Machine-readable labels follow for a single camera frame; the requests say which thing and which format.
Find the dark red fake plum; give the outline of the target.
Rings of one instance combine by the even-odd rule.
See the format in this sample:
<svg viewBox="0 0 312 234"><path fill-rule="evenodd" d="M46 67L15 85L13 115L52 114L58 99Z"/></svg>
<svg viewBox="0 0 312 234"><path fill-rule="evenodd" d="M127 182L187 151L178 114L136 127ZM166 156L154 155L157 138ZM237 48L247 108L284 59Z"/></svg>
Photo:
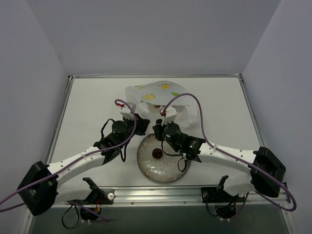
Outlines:
<svg viewBox="0 0 312 234"><path fill-rule="evenodd" d="M152 151L152 157L155 159L160 159L163 156L163 151L160 148L155 148Z"/></svg>

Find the white lemon-print plastic bag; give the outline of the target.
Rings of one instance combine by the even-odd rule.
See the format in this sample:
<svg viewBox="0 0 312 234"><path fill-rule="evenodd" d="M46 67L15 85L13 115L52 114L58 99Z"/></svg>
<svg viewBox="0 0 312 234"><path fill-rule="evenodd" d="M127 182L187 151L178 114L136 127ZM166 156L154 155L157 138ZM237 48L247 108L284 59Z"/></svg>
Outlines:
<svg viewBox="0 0 312 234"><path fill-rule="evenodd" d="M139 84L125 88L126 100L136 105L136 112L143 118L149 118L153 108L166 106L169 101L189 91L175 82L161 80L154 83ZM182 96L171 103L178 112L177 120L184 126L198 122L197 103L191 96Z"/></svg>

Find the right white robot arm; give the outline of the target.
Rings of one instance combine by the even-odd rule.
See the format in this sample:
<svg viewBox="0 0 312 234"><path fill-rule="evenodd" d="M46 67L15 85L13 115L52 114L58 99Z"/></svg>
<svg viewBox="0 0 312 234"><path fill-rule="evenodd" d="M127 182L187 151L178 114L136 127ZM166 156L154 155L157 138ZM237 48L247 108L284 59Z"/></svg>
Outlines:
<svg viewBox="0 0 312 234"><path fill-rule="evenodd" d="M236 178L223 176L216 190L220 200L228 201L235 195L253 191L267 197L279 196L286 167L270 149L241 150L211 144L183 133L174 122L162 124L161 119L156 121L153 131L156 140L167 142L186 161L214 163L243 173Z"/></svg>

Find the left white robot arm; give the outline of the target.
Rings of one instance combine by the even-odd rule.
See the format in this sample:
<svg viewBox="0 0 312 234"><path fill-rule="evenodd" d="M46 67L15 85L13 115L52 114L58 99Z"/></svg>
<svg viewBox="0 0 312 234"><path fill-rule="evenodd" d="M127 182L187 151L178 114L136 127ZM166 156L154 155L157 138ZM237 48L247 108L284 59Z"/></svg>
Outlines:
<svg viewBox="0 0 312 234"><path fill-rule="evenodd" d="M149 123L150 120L142 119L139 114L133 120L114 120L111 133L101 136L99 141L80 154L51 164L42 161L34 163L17 188L19 196L34 216L43 214L59 202L78 199L86 204L94 204L98 200L96 189L63 190L63 184L114 160L122 154L122 148L129 144L134 135L145 135Z"/></svg>

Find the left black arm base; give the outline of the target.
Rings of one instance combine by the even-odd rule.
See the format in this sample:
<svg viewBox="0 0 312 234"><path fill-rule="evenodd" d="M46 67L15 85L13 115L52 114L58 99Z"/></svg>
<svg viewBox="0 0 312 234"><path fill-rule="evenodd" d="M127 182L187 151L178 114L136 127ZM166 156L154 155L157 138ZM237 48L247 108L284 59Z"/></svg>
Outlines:
<svg viewBox="0 0 312 234"><path fill-rule="evenodd" d="M82 198L71 199L66 202L75 208L80 208L79 215L82 220L88 222L103 221L108 222L107 218L101 216L102 205L112 205L115 198L115 190L112 188L101 189L91 178L82 179L83 185L88 185Z"/></svg>

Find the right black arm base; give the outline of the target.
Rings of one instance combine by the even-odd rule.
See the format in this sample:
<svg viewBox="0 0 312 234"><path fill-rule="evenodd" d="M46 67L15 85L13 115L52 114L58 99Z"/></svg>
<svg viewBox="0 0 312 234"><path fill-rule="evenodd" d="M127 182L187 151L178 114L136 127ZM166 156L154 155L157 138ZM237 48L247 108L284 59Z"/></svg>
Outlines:
<svg viewBox="0 0 312 234"><path fill-rule="evenodd" d="M229 195L224 191L228 178L228 175L223 176L215 187L202 187L201 197L209 215L230 222L244 208L249 193L243 196Z"/></svg>

